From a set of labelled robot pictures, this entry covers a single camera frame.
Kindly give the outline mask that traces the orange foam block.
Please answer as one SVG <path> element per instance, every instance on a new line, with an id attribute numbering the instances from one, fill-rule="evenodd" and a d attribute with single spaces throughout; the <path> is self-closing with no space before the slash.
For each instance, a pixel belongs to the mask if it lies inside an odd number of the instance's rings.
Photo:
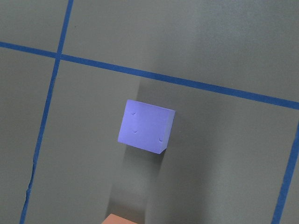
<path id="1" fill-rule="evenodd" d="M 115 214 L 110 214 L 107 218 L 102 222 L 102 224 L 136 224 L 135 222 L 117 216 Z"/>

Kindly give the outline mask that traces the purple foam block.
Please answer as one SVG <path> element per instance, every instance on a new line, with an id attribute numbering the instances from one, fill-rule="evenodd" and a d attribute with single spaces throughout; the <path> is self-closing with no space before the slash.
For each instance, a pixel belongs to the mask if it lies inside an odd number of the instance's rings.
<path id="1" fill-rule="evenodd" d="M 175 111 L 127 100 L 118 142 L 161 154 L 168 145 Z"/>

